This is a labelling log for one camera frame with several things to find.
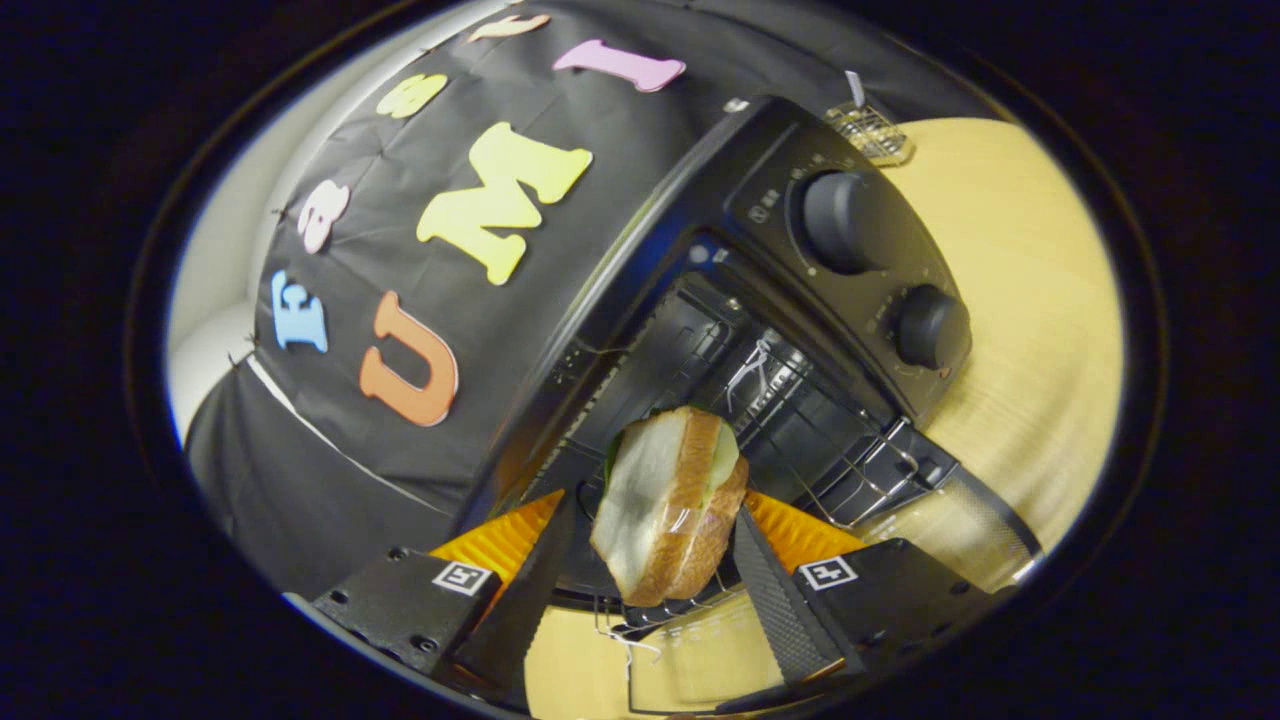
sandwich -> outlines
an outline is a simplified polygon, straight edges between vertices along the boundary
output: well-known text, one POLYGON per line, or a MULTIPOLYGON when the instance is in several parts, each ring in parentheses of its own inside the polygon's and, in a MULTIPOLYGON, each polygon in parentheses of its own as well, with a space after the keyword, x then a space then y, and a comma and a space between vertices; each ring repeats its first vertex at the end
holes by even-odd
POLYGON ((685 406, 627 425, 611 448, 591 547, 622 602, 689 600, 728 547, 748 464, 733 429, 685 406))

pink letter i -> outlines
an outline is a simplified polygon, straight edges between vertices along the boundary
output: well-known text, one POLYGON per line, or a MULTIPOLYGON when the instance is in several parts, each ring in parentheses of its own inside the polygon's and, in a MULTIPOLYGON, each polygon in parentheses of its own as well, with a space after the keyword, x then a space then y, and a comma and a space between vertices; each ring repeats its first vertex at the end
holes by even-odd
POLYGON ((582 68, 588 70, 600 70, 611 76, 630 79, 640 92, 654 92, 667 87, 667 83, 676 79, 685 72, 685 64, 680 60, 654 60, 644 55, 623 53, 605 47, 602 40, 588 40, 573 47, 552 69, 563 70, 566 68, 582 68))

orange letter u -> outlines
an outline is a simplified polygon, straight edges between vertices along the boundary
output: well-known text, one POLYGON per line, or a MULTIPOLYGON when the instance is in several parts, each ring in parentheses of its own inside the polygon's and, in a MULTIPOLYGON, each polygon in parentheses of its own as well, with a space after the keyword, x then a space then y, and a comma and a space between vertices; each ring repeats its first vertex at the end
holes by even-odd
POLYGON ((431 378, 426 387, 415 387, 383 363, 383 354, 376 347, 370 347, 360 365, 361 392, 381 400, 406 420, 424 428, 444 420, 453 396, 458 392, 458 361, 449 346, 440 336, 401 310, 399 297, 390 291, 378 304, 374 334, 380 338, 393 336, 421 355, 431 366, 431 378))

wooden table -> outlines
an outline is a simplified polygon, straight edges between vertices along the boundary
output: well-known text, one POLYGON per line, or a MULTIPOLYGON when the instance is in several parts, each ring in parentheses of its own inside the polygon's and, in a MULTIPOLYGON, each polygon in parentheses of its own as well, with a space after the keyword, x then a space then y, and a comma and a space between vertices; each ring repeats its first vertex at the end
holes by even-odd
MULTIPOLYGON (((938 119, 902 129, 915 156, 886 174, 942 249, 974 334, 961 377, 924 429, 1051 552, 1093 489, 1119 411, 1121 311, 1103 242, 1021 128, 938 119)), ((978 528, 945 498, 908 506, 892 527, 961 574, 982 574, 978 528)), ((654 652, 634 650, 637 707, 696 712, 782 682, 745 593, 646 643, 663 655, 652 662, 654 652)), ((643 717, 627 710, 626 665, 627 648, 596 634, 590 612, 548 609, 525 662, 534 716, 643 717)))

black knob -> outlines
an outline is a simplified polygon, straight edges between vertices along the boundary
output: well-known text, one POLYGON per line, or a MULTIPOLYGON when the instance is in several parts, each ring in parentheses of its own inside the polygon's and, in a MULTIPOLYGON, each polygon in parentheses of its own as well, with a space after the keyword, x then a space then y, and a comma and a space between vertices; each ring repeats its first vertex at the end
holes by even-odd
POLYGON ((932 284, 908 293, 897 320, 897 354, 931 370, 955 368, 969 354, 969 310, 932 284))
POLYGON ((918 224, 906 199, 874 168, 818 176, 803 193, 800 234, 818 261, 841 274, 890 268, 895 242, 918 224))

